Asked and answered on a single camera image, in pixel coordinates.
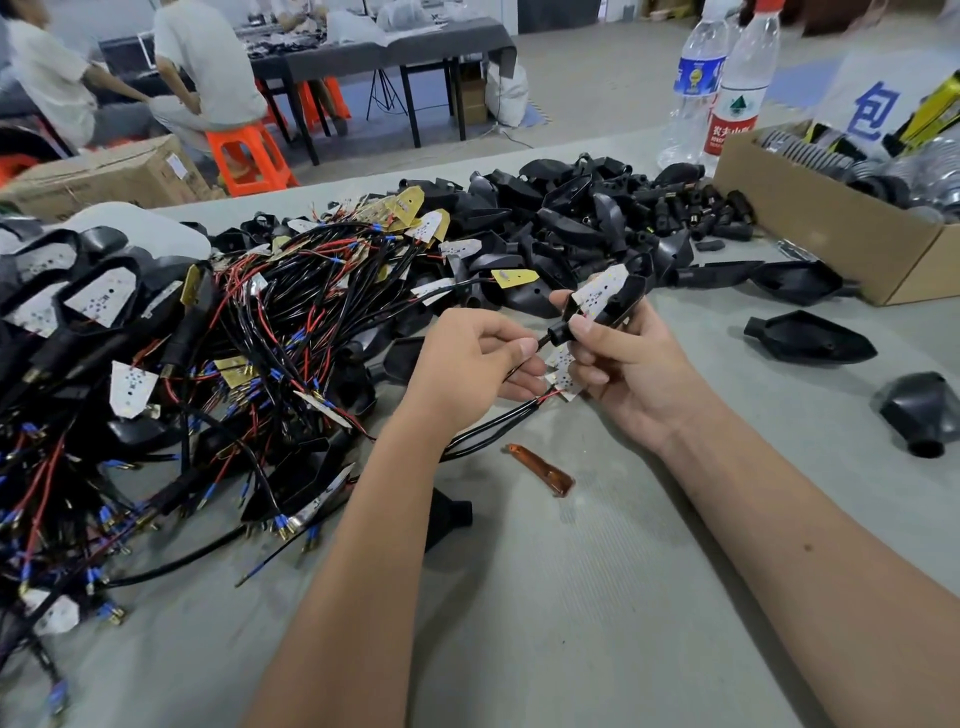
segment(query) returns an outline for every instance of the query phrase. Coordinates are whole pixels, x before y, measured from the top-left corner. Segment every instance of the sign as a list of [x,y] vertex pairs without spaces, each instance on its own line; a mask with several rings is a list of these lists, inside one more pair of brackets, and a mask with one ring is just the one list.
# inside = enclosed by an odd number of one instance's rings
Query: sign
[[880,153],[921,101],[960,67],[960,53],[898,51],[847,55],[814,119],[846,133],[864,152]]

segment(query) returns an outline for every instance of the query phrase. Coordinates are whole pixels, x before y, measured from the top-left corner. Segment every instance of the bottle label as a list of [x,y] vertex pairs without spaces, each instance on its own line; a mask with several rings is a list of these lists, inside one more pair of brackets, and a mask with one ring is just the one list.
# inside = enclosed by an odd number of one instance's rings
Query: bottle label
[[707,143],[704,152],[715,157],[723,151],[727,137],[735,133],[749,132],[756,126],[760,104],[768,86],[760,88],[727,88],[720,86],[710,113]]
[[683,96],[709,96],[716,93],[726,56],[716,59],[680,59],[673,90]]

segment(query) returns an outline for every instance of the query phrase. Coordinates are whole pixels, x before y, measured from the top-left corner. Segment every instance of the forearm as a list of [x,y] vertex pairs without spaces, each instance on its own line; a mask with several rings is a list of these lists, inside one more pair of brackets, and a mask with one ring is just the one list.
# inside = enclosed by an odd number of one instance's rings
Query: forearm
[[839,728],[960,719],[960,599],[719,400],[661,454]]
[[183,79],[180,77],[180,72],[175,68],[163,68],[159,70],[160,78],[163,79],[163,82],[167,84],[167,87],[170,91],[184,104],[190,98],[190,91],[187,90],[186,84],[183,82]]
[[245,728],[403,725],[434,473],[448,442],[401,405],[377,440]]
[[149,96],[141,93],[132,86],[125,84],[123,81],[108,71],[105,71],[96,63],[91,63],[86,69],[86,72],[84,73],[84,79],[93,85],[96,85],[100,88],[105,88],[108,91],[113,91],[121,96],[126,96],[129,99],[134,99],[134,101],[139,101],[144,104],[150,101]]

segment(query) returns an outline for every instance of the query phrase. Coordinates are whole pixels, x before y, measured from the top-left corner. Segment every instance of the table leg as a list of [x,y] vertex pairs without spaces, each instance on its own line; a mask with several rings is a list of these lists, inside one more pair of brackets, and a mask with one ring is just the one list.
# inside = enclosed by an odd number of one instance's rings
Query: table leg
[[450,109],[450,116],[453,116],[453,89],[450,85],[450,63],[444,59],[444,81],[446,82],[446,107]]
[[287,94],[287,100],[290,102],[290,111],[294,114],[294,120],[297,122],[297,128],[303,137],[303,144],[306,145],[306,153],[310,155],[310,161],[313,166],[320,166],[320,158],[317,157],[317,149],[313,146],[313,139],[310,138],[310,130],[306,128],[306,119],[303,118],[303,105],[300,103],[300,95],[297,93],[297,85],[289,77],[283,79],[283,90]]
[[287,130],[287,122],[283,118],[283,114],[280,113],[279,107],[276,105],[276,98],[274,98],[273,92],[270,90],[270,87],[264,84],[264,88],[267,90],[264,92],[264,96],[267,97],[267,106],[270,107],[270,113],[274,115],[276,119],[276,127],[280,129],[280,136],[283,137],[283,141],[287,144],[292,144],[293,139],[290,138],[290,132]]
[[320,125],[324,127],[324,135],[330,136],[330,128],[326,125],[326,114],[324,113],[324,105],[320,103],[320,96],[317,94],[317,84],[322,84],[323,81],[308,81],[306,84],[310,87],[310,95],[313,97],[313,106],[317,110],[317,115],[320,116]]
[[457,121],[460,124],[460,140],[467,141],[467,120],[464,119],[464,87],[460,79],[460,58],[450,62],[450,75],[453,76],[453,92],[457,96]]
[[410,116],[410,131],[414,133],[414,146],[420,148],[420,129],[417,127],[417,112],[414,109],[414,95],[410,90],[410,74],[407,67],[400,67],[400,79],[403,81],[403,95],[407,98],[407,112]]
[[57,144],[62,150],[63,153],[68,157],[75,157],[76,153],[66,145],[66,143],[60,138],[60,135],[57,133],[57,130],[54,129],[53,124],[47,121],[47,117],[42,113],[36,115],[36,120],[40,122],[40,126],[50,135],[50,138],[53,139],[54,143]]

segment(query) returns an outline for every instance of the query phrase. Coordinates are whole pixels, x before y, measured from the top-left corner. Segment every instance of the chinese character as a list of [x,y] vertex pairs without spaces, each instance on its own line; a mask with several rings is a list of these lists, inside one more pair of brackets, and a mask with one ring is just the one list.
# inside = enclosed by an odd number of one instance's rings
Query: chinese character
[[877,81],[855,101],[856,111],[847,126],[847,131],[864,139],[877,141],[880,139],[879,129],[899,98],[898,91],[884,88],[883,81]]

